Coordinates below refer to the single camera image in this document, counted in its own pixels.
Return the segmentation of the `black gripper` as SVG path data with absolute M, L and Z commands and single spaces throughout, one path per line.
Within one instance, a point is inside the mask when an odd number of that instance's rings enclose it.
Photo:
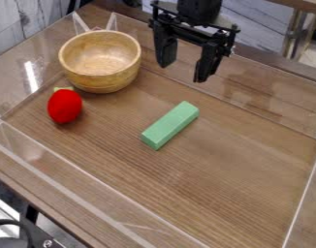
M 194 82 L 205 82 L 217 71 L 222 56 L 232 53 L 240 26 L 220 14 L 222 0 L 153 0 L 152 19 L 156 58 L 162 68 L 177 60 L 178 40 L 202 47 Z

